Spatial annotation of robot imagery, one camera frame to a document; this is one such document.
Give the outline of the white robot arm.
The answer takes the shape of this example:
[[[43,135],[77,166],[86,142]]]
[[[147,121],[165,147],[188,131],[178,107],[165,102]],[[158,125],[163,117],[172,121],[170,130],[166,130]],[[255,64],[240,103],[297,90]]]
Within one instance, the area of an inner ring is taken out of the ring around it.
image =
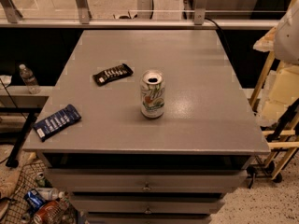
[[[278,23],[274,53],[278,60],[299,64],[299,0],[294,2]]]

